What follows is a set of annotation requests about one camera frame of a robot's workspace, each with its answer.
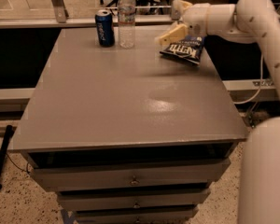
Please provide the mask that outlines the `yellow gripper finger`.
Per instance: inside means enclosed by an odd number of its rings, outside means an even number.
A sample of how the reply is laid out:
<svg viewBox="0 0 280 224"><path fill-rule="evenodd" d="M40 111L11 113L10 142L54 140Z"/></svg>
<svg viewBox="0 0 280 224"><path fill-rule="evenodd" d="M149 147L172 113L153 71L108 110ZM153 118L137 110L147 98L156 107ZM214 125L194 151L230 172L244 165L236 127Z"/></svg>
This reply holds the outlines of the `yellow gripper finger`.
<svg viewBox="0 0 280 224"><path fill-rule="evenodd" d="M171 18L174 21L177 21L181 18L181 16L184 14L184 12L192 6L191 2L184 1L184 0L174 0L172 2L172 12L171 12Z"/></svg>
<svg viewBox="0 0 280 224"><path fill-rule="evenodd" d="M165 32L155 38L158 45L170 45L185 38L188 35L188 27L183 22L174 22Z"/></svg>

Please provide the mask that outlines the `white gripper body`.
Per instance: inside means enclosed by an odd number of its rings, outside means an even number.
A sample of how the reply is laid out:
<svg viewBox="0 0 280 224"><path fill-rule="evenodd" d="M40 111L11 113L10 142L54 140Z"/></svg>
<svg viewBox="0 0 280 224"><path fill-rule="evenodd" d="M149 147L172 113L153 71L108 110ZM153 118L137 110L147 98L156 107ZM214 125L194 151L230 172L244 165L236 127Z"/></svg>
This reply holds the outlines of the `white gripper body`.
<svg viewBox="0 0 280 224"><path fill-rule="evenodd" d="M188 7L183 15L182 20L188 27L188 32L192 36L207 35L207 16L210 5L208 3L195 4Z"/></svg>

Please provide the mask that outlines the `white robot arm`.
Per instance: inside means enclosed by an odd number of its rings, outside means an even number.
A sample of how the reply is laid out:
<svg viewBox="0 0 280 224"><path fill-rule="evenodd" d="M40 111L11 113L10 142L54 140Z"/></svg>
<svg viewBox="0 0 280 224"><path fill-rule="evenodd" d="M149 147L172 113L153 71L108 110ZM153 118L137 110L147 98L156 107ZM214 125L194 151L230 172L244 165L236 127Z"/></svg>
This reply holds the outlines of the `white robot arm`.
<svg viewBox="0 0 280 224"><path fill-rule="evenodd" d="M187 35L217 35L258 44L260 69L267 70L280 101L280 15L272 0L192 4L174 0L180 23L156 38L159 44ZM248 136L242 154L237 224L280 224L280 117L263 121Z"/></svg>

